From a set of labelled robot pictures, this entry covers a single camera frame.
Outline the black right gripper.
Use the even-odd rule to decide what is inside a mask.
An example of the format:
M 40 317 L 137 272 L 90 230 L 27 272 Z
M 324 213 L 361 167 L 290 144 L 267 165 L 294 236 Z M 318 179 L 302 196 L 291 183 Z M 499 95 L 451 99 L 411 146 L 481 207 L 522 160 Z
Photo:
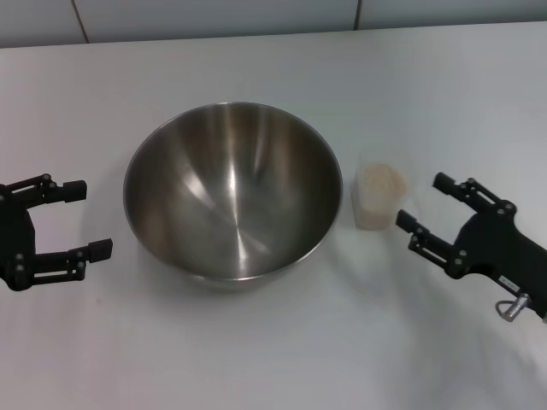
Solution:
M 515 205 L 472 178 L 457 183 L 447 174 L 437 173 L 432 186 L 477 214 L 460 230 L 454 246 L 432 234 L 405 210 L 399 210 L 396 226 L 410 235 L 409 250 L 442 268 L 451 278 L 481 274 L 514 296 L 527 294 L 528 307 L 545 318 L 546 250 L 518 231 L 513 216 Z

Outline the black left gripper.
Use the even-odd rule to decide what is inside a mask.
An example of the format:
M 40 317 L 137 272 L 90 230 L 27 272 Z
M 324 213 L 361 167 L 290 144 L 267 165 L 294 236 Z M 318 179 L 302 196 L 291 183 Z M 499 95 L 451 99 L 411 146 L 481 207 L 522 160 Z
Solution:
M 32 284 L 82 281 L 88 263 L 111 257 L 110 238 L 77 249 L 36 255 L 35 230 L 26 209 L 83 201 L 86 193 L 84 180 L 57 184 L 48 173 L 1 185 L 1 279 L 11 290 L 28 290 Z

